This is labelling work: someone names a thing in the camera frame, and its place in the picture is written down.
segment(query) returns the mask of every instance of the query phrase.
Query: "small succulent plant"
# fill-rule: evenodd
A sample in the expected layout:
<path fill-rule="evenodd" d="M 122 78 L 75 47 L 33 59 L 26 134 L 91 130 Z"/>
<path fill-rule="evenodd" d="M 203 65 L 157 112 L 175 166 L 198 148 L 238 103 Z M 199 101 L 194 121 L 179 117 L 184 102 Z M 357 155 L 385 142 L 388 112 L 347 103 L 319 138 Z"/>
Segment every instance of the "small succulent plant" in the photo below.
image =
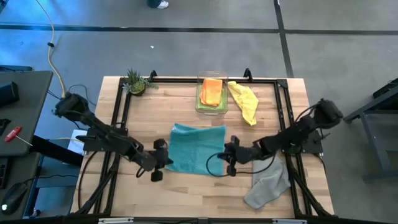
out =
<path fill-rule="evenodd" d="M 123 89 L 127 93 L 137 94 L 145 90 L 145 87 L 158 88 L 154 83 L 151 83 L 145 78 L 142 78 L 140 73 L 133 69 L 129 69 L 127 72 L 127 83 L 123 84 Z"/>

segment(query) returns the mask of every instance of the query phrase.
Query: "teal towel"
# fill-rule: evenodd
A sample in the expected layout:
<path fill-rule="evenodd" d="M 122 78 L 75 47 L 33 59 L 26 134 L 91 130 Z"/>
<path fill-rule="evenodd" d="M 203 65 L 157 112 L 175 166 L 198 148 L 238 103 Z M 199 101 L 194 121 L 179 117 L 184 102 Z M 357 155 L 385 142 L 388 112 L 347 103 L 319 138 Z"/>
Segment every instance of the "teal towel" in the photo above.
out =
<path fill-rule="evenodd" d="M 193 128 L 174 124 L 170 134 L 169 157 L 174 161 L 166 169 L 192 174 L 207 174 L 207 159 L 224 151 L 226 126 L 214 128 Z M 217 157 L 209 161 L 212 174 L 223 174 L 224 162 Z"/>

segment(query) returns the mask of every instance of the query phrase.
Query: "yellow cable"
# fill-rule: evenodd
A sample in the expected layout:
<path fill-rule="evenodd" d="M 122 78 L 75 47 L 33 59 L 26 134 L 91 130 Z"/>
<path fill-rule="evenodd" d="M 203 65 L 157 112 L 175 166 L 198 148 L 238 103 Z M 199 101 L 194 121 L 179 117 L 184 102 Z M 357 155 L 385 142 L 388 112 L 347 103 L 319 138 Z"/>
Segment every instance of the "yellow cable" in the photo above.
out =
<path fill-rule="evenodd" d="M 36 2 L 37 2 L 37 4 L 39 4 L 39 6 L 43 9 L 45 15 L 47 16 L 47 18 L 48 18 L 49 21 L 50 21 L 51 30 L 52 30 L 52 37 L 51 37 L 50 43 L 53 44 L 54 36 L 55 36 L 54 25 L 52 24 L 52 21 L 51 21 L 51 18 L 50 18 L 50 16 L 49 16 L 49 14 L 48 14 L 47 11 L 44 9 L 44 7 L 41 5 L 41 3 L 39 2 L 39 0 L 36 0 Z M 52 47 L 49 46 L 49 51 L 47 52 L 47 60 L 49 61 L 49 64 L 50 64 L 52 70 L 55 72 L 55 74 L 57 74 L 58 79 L 60 80 L 61 87 L 62 87 L 62 96 L 61 96 L 61 98 L 64 98 L 64 97 L 65 97 L 65 85 L 63 84 L 61 75 L 58 73 L 57 69 L 54 67 L 54 65 L 53 65 L 52 62 L 51 62 L 51 54 L 50 54 L 51 48 L 52 48 Z"/>
<path fill-rule="evenodd" d="M 80 143 L 84 144 L 84 142 L 82 142 L 81 140 L 73 139 L 73 138 L 57 138 L 57 139 L 53 139 L 53 140 L 71 140 L 71 141 L 76 141 L 76 142 L 80 142 Z"/>

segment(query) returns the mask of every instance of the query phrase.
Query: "shoe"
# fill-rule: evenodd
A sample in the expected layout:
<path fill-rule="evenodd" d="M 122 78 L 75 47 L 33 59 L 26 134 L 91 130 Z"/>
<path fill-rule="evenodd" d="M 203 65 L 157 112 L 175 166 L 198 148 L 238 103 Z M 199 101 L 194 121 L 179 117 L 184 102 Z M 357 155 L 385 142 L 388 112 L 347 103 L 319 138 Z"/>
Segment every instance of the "shoe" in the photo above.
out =
<path fill-rule="evenodd" d="M 157 6 L 158 9 L 166 9 L 169 6 L 169 3 L 167 1 L 162 1 L 159 6 Z"/>

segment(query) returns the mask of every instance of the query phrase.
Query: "wooden table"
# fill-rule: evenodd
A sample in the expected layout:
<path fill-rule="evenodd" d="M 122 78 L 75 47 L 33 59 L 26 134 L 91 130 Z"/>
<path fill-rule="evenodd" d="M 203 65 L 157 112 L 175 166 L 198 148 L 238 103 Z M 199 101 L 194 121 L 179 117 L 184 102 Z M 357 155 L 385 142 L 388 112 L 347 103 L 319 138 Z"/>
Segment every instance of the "wooden table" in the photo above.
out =
<path fill-rule="evenodd" d="M 96 116 L 105 123 L 111 122 L 116 92 L 120 77 L 104 77 Z M 304 80 L 287 79 L 294 115 L 308 107 Z M 272 85 L 249 84 L 259 99 L 256 112 L 257 124 L 250 127 L 242 118 L 241 110 L 232 97 L 228 96 L 228 112 L 223 119 L 200 119 L 195 111 L 195 83 L 159 83 L 159 89 L 147 89 L 144 96 L 132 96 L 126 127 L 129 135 L 142 142 L 146 149 L 152 149 L 158 138 L 169 140 L 174 123 L 198 128 L 227 125 L 226 139 L 236 135 L 241 145 L 250 146 L 254 140 L 276 134 L 279 119 Z M 285 99 L 281 91 L 283 108 Z M 122 97 L 119 120 L 123 110 L 125 94 Z M 81 186 L 82 203 L 88 200 L 98 185 L 104 153 L 99 152 L 92 159 Z M 324 208 L 333 213 L 325 171 L 319 158 L 303 154 L 303 164 L 308 188 Z M 252 171 L 251 163 L 237 165 L 237 170 Z M 213 217 L 213 218 L 292 218 L 292 200 L 286 190 L 278 199 L 264 208 L 253 210 L 243 202 L 243 196 L 252 187 L 251 175 L 216 178 L 207 175 L 183 174 L 163 170 L 161 182 L 150 181 L 150 173 L 141 178 L 135 174 L 138 166 L 121 159 L 112 216 L 134 217 Z M 302 192 L 298 189 L 300 208 L 304 211 Z M 102 207 L 106 205 L 104 194 Z M 71 212 L 77 210 L 77 190 Z"/>

